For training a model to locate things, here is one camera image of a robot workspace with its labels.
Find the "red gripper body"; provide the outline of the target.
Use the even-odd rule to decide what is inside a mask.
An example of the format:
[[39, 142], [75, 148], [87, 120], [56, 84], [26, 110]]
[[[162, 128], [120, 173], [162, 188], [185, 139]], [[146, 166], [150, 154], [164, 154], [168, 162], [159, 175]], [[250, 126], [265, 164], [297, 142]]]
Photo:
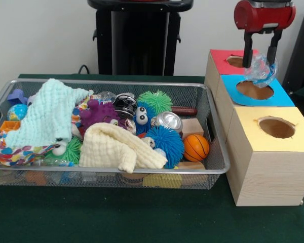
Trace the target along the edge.
[[296, 6], [292, 1], [239, 1], [234, 9], [234, 22], [238, 29], [257, 33], [286, 29], [295, 15]]

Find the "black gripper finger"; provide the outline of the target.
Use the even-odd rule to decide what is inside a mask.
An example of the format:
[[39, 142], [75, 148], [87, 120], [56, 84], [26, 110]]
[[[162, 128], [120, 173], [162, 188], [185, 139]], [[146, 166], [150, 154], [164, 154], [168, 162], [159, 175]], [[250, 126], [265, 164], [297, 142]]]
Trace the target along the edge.
[[243, 67], [249, 68], [251, 66], [252, 56], [253, 56], [253, 40], [252, 40], [252, 32], [244, 31], [244, 55], [243, 55]]
[[274, 31], [274, 36], [271, 39], [271, 44], [268, 47], [268, 52], [267, 52], [267, 61], [269, 63], [269, 66], [271, 66], [275, 63], [277, 46], [278, 46], [279, 40], [282, 37], [282, 32], [283, 32], [283, 30]]

